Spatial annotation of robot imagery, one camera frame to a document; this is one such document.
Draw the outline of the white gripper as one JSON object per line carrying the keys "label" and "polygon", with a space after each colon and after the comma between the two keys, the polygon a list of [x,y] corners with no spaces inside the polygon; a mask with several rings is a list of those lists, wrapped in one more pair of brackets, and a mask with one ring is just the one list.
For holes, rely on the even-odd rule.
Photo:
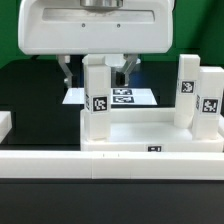
{"label": "white gripper", "polygon": [[125,54],[116,84],[128,85],[137,54],[165,53],[173,42],[174,0],[22,0],[18,45],[27,55],[58,55],[72,88],[75,54]]}

